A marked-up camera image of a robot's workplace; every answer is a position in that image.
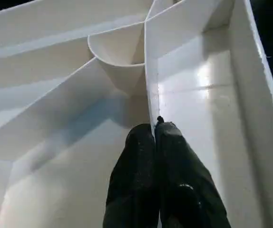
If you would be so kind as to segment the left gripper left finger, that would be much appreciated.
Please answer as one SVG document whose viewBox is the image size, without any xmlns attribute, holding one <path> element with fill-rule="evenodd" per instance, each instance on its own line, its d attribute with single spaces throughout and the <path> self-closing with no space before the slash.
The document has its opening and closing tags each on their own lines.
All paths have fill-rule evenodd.
<svg viewBox="0 0 273 228">
<path fill-rule="evenodd" d="M 104 228 L 156 228 L 159 196 L 151 125 L 133 127 L 109 179 Z"/>
</svg>

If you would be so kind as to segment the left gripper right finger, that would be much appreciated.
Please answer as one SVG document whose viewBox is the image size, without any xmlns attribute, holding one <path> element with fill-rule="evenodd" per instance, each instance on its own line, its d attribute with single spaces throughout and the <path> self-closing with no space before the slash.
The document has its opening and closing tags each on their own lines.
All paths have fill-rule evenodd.
<svg viewBox="0 0 273 228">
<path fill-rule="evenodd" d="M 173 122 L 157 118 L 156 174 L 164 228 L 229 228 L 209 170 Z"/>
</svg>

